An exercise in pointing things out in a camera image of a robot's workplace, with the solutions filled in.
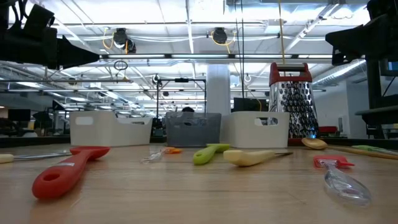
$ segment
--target gray storage bin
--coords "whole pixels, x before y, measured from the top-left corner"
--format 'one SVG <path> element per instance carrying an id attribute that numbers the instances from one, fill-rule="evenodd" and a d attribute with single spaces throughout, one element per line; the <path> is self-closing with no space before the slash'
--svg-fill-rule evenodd
<path id="1" fill-rule="evenodd" d="M 220 113 L 167 112 L 167 145 L 205 147 L 220 143 Z"/>

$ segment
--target metal grater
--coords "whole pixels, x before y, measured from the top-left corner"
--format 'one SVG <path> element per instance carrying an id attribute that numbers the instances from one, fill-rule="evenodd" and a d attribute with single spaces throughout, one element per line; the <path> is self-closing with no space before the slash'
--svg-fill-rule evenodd
<path id="1" fill-rule="evenodd" d="M 300 72 L 300 75 L 283 77 L 279 72 Z M 299 66 L 271 64 L 269 111 L 290 113 L 289 138 L 318 136 L 311 82 L 311 73 L 306 63 Z"/>

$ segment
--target computer monitor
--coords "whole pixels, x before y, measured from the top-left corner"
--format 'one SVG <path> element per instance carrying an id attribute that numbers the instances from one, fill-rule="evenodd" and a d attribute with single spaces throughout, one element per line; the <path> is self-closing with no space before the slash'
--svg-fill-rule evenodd
<path id="1" fill-rule="evenodd" d="M 234 98 L 234 108 L 232 112 L 237 111 L 268 111 L 268 102 L 264 99 L 253 99 L 253 98 Z"/>
<path id="2" fill-rule="evenodd" d="M 11 121 L 30 121 L 30 110 L 8 109 L 8 119 Z"/>

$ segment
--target table surface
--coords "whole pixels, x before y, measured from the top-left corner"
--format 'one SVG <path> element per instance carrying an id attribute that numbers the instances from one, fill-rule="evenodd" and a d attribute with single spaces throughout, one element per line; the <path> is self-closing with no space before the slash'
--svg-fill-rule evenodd
<path id="1" fill-rule="evenodd" d="M 40 154 L 66 144 L 0 149 Z M 0 164 L 0 223 L 398 223 L 398 161 L 331 149 L 288 148 L 290 156 L 238 168 L 217 154 L 194 166 L 195 149 L 141 164 L 161 145 L 115 147 L 89 162 L 74 189 L 58 200 L 39 201 L 34 179 L 64 158 Z M 341 154 L 356 164 L 344 170 L 372 193 L 368 208 L 345 205 L 324 190 L 318 154 Z"/>

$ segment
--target white column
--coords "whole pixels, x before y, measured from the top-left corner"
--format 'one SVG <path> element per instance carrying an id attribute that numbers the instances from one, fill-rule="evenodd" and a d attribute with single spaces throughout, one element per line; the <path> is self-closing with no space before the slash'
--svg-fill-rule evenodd
<path id="1" fill-rule="evenodd" d="M 229 68 L 226 65 L 207 65 L 207 112 L 231 113 Z"/>

